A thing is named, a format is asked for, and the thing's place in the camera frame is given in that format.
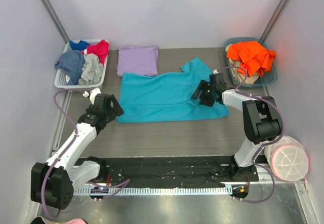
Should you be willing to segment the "teal plastic basket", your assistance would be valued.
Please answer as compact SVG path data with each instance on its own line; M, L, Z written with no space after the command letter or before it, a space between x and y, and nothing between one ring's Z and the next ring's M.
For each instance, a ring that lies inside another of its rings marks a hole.
M230 38L228 40L226 40L226 42L224 43L224 48L226 48L226 46L228 46L229 44L236 44L236 43L239 43L239 42L248 42L248 41L257 41L259 42L262 46L264 46L266 49L266 45L264 42L262 42L260 39L257 39L257 38L250 38L250 37L238 37L238 38ZM230 63L229 63L229 60L228 58L226 57L226 62L227 64L230 66ZM245 75L245 79L244 79L244 83L243 83L243 87L245 88L258 88L258 87L265 87L265 86L268 86L268 85L271 85L273 84L274 82L276 82L277 80L277 73L276 73L276 70L275 70L275 67L274 67L274 63L272 65L272 70L271 72L266 72L264 74L264 76L262 77L259 77L253 84L246 84L245 83L245 80L247 79L247 72L246 70L244 69L246 75ZM233 74L232 74L232 71L230 69L230 76L232 78L232 81L235 85L239 85L240 83L233 77Z

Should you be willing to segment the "white round mesh hamper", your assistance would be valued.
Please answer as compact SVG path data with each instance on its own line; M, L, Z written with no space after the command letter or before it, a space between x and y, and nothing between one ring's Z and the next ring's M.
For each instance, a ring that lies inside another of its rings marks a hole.
M290 136L266 146L264 155L273 174L281 180L299 181L308 173L308 156L302 145Z

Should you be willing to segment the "orange t shirt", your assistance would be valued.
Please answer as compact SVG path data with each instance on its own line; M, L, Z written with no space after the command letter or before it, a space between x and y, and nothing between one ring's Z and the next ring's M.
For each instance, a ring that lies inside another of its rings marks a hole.
M257 73L260 77L266 72L271 72L273 61L276 57L274 50L268 50L257 41L239 42L232 44L226 57L241 62L238 71L251 77Z

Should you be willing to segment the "grey t shirt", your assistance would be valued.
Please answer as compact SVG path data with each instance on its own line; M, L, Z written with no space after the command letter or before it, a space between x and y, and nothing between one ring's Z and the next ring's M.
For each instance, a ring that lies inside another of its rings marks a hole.
M95 85L100 83L103 73L103 65L95 54L85 54L85 63L82 68L82 74L78 81L80 85Z

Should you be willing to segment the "white plastic basket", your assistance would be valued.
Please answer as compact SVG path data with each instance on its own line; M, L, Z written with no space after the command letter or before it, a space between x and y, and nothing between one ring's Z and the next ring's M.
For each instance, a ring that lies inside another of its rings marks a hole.
M89 43L90 45L95 45L95 44L99 43L101 40L103 40L103 39L87 39L87 40L84 40L84 41ZM71 48L69 42L67 42L65 47L64 47L63 53L65 53L67 51L70 51L70 50L72 50L72 48ZM100 80L99 83L92 84L92 85L72 85L72 86L68 86L67 82L66 82L67 73L66 73L65 69L60 68L60 69L57 70L57 73L56 73L56 76L55 76L55 81L54 81L55 87L57 87L59 89L68 89L68 90L80 89L80 90L86 90L86 91L90 91L90 90L95 89L95 88L102 89L104 79L105 79L105 74L106 74L106 68L107 68L107 65L108 65L107 60L108 60L109 56L110 55L107 55L106 58L105 58L105 62L104 62L104 65L103 65L102 77L101 77L101 80Z

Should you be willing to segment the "right aluminium corner post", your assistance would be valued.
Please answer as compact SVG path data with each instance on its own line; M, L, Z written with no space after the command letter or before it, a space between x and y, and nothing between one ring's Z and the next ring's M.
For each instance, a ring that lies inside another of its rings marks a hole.
M289 3L289 0L279 0L278 4L276 5L276 7L274 9L274 12L272 13L265 29L263 30L261 37L260 37L260 40L262 42L266 41L270 32L274 28L276 22L279 20L280 15L283 13L283 11L288 3Z

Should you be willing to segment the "folded lavender t shirt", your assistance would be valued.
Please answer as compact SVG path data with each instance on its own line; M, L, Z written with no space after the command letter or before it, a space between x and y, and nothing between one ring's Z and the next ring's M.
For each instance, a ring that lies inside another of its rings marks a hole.
M157 76L158 46L124 46L118 49L116 72L118 77L125 73L142 76Z

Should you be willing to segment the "beige garment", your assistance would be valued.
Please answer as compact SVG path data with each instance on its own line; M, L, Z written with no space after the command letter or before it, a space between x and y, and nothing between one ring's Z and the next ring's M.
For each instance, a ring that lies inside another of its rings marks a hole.
M229 44L228 46L226 46L225 48L225 52L227 53L229 48L232 46L232 44ZM232 60L231 58L228 59L229 60L229 63L230 63L230 66L237 66L239 67L241 65L241 62L240 61L237 61L237 60ZM238 71L238 68L231 68L231 71L232 71L232 74L233 74L233 77L239 82L243 82L244 79L245 79L245 74L241 74L239 71ZM251 77L247 77L247 79L245 80L245 83L246 84L253 84L257 79L259 78L259 75L257 73L254 73Z

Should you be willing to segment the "royal blue t shirt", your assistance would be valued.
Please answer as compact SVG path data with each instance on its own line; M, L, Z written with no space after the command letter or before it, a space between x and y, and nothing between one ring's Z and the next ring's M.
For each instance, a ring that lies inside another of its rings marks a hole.
M85 50L90 44L86 41L80 40L79 42L69 41L69 45L72 50L83 51Z

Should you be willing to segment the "left aluminium corner post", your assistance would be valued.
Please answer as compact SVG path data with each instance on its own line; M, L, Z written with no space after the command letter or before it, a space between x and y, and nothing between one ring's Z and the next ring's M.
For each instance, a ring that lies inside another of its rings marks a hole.
M65 43L69 42L69 36L67 32L65 31L58 15L56 14L50 0L40 0L43 6L45 7L47 13L49 14L51 20L53 21L56 29L58 30L60 36L62 37L63 41Z

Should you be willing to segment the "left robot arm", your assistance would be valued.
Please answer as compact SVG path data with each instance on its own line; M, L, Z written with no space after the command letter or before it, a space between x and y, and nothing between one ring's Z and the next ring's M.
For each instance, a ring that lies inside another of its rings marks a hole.
M30 198L58 210L64 210L71 202L73 192L94 180L107 179L106 161L88 157L75 167L85 148L104 130L108 123L124 114L114 95L94 89L88 96L91 104L74 126L74 131L45 163L35 163L31 170Z

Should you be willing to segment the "blue checked shirt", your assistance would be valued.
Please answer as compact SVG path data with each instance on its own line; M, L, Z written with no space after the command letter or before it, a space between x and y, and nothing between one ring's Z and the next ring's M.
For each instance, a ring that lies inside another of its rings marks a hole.
M55 63L56 69L64 69L69 76L68 86L77 85L83 73L85 58L81 51L70 50L61 55Z

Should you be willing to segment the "red t shirt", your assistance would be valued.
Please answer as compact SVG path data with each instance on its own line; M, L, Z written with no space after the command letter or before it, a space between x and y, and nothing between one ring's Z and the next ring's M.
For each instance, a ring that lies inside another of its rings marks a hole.
M106 40L101 40L99 43L95 45L89 45L85 50L83 50L83 54L95 54L102 65L105 64L105 59L109 54L110 44Z

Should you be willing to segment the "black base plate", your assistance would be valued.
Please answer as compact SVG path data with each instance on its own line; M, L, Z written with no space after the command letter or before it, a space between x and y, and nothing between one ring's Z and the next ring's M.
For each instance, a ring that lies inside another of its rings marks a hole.
M100 158L95 183L117 185L130 180L130 188L218 188L226 182L258 182L255 166L234 168L231 156Z

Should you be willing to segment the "teal t shirt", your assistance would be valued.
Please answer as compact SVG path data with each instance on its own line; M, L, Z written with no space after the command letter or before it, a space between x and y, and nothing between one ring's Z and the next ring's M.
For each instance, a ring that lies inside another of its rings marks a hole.
M195 121L228 116L230 112L225 105L216 102L209 107L191 99L201 80L207 80L211 73L200 58L194 58L181 66L181 72L156 77L124 74L119 98L124 114L117 122Z

